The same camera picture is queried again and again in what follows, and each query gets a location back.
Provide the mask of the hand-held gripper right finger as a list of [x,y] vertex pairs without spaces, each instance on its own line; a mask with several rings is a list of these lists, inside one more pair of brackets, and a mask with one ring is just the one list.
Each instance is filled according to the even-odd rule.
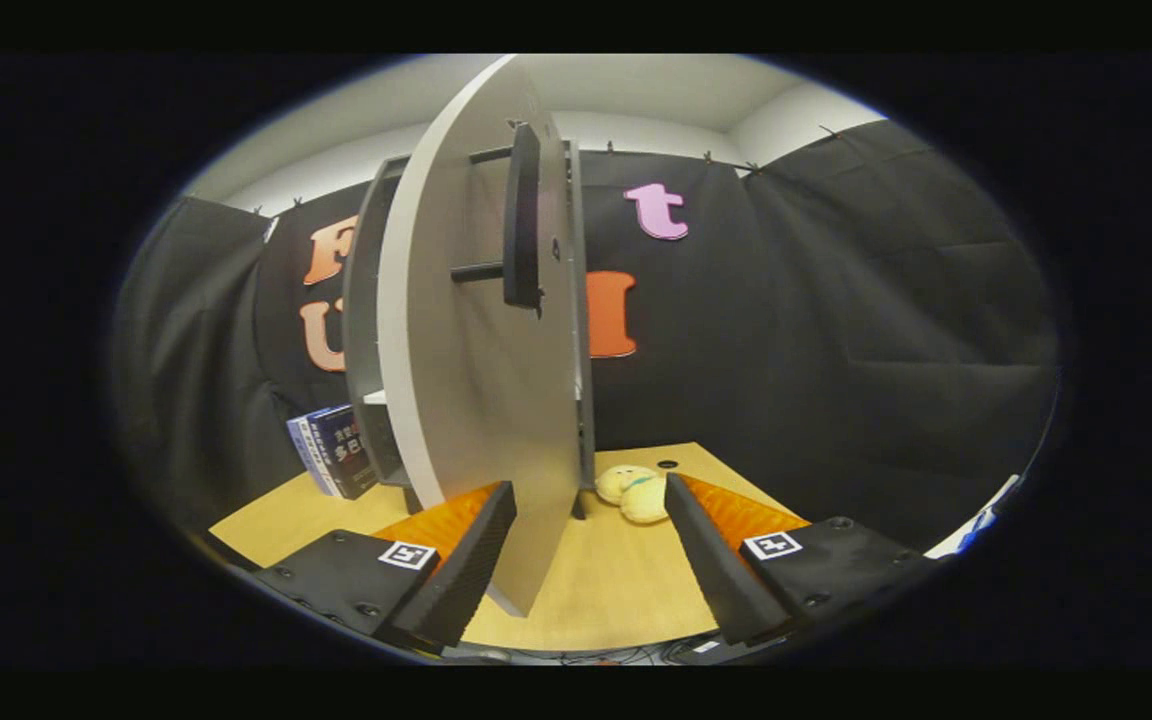
[[730,644],[854,623],[940,569],[859,521],[806,521],[685,473],[667,475],[664,505]]

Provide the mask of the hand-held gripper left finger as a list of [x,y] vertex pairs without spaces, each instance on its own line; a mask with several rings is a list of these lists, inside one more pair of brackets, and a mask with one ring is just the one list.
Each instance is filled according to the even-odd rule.
[[248,585],[338,639],[396,655],[440,655],[467,632],[516,518],[511,483],[431,509],[397,488],[356,500],[289,480],[236,514]]

